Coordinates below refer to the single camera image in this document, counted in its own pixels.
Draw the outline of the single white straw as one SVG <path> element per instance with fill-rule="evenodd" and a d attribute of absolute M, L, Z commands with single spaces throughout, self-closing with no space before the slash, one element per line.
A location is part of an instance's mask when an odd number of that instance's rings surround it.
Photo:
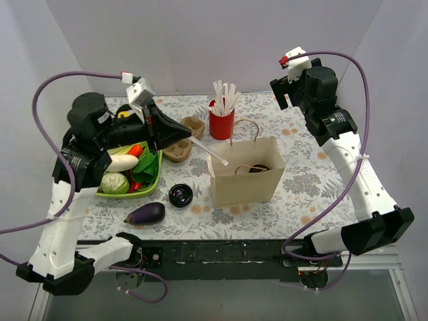
<path fill-rule="evenodd" d="M 193 143 L 196 144 L 198 147 L 202 148 L 205 152 L 210 154 L 211 156 L 215 157 L 217 160 L 219 160 L 224 166 L 227 166 L 229 162 L 223 158 L 220 154 L 216 153 L 214 150 L 209 148 L 208 146 L 204 145 L 200 140 L 195 138 L 194 136 L 188 137 L 188 139 Z"/>

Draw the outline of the black plastic cup lid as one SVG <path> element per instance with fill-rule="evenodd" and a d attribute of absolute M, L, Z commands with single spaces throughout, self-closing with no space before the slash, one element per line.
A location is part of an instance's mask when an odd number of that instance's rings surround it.
<path fill-rule="evenodd" d="M 266 172 L 269 170 L 270 170 L 270 168 L 268 166 L 257 164 L 257 165 L 253 165 L 249 168 L 249 173 L 263 173 L 263 172 Z"/>

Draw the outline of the brown paper bag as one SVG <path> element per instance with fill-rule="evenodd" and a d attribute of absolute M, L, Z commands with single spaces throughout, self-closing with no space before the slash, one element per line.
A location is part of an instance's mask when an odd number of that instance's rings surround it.
<path fill-rule="evenodd" d="M 217 209 L 237 207 L 270 201 L 285 169 L 275 137 L 214 144 L 211 147 L 225 158 L 229 164 L 224 166 L 210 154 L 207 166 L 210 173 L 211 193 Z M 269 171 L 249 173 L 253 165 L 266 165 Z"/>

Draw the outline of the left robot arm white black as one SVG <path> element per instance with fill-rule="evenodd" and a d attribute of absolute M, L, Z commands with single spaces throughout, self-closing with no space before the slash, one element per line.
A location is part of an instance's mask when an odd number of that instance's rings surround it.
<path fill-rule="evenodd" d="M 83 251 L 76 251 L 76 245 L 85 208 L 112 162 L 110 149 L 146 142 L 149 151 L 156 152 L 191 136 L 154 100 L 146 106 L 144 120 L 135 114 L 114 119 L 102 94 L 88 92 L 73 101 L 70 129 L 56 151 L 48 222 L 34 254 L 17 267 L 19 278 L 42 284 L 54 296 L 73 296 L 81 294 L 98 272 L 116 263 L 133 268 L 142 261 L 141 241 L 125 232 Z"/>

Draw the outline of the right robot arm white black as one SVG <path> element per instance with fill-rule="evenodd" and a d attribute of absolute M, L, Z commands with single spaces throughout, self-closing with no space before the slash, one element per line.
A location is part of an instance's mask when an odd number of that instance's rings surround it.
<path fill-rule="evenodd" d="M 414 222 L 408 207 L 402 208 L 388 194 L 364 151 L 350 113 L 336 103 L 338 78 L 320 59 L 284 56 L 280 65 L 287 76 L 272 80 L 270 86 L 281 109 L 298 106 L 308 132 L 316 139 L 346 184 L 357 222 L 305 236 L 296 255 L 309 265 L 319 265 L 327 255 L 348 251 L 361 255 L 396 243 Z"/>

